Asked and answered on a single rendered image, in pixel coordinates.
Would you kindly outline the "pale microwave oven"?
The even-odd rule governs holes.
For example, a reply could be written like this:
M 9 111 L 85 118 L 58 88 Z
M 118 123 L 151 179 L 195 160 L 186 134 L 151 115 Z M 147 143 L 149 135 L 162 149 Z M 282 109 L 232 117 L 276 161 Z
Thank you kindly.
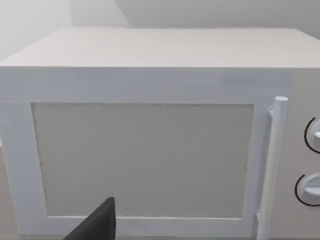
M 320 173 L 320 154 L 308 149 L 304 130 L 320 119 L 320 40 L 296 29 L 65 28 L 0 62 L 0 67 L 283 68 L 293 71 L 268 239 L 320 240 L 320 207 L 295 197 L 305 174 Z M 257 236 L 272 117 L 259 168 L 254 231 Z

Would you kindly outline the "white microwave knob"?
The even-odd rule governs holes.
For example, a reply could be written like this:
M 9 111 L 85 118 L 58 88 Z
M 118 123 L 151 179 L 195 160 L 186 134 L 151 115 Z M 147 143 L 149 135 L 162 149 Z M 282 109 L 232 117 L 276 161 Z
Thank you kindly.
M 313 117 L 307 123 L 303 139 L 309 150 L 320 155 L 320 118 Z
M 320 172 L 302 174 L 295 183 L 294 195 L 300 204 L 320 208 Z

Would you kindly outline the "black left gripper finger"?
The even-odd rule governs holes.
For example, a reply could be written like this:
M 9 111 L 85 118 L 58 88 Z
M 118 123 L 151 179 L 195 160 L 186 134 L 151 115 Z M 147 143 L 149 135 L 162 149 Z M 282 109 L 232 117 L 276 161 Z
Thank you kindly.
M 116 202 L 108 197 L 63 240 L 115 240 Z

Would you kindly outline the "pale microwave door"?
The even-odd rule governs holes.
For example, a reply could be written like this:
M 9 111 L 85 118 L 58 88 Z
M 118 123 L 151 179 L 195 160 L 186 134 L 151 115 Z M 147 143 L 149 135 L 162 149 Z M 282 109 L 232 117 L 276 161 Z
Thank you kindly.
M 251 237 L 269 67 L 0 66 L 18 232 L 65 235 L 106 197 L 120 237 Z

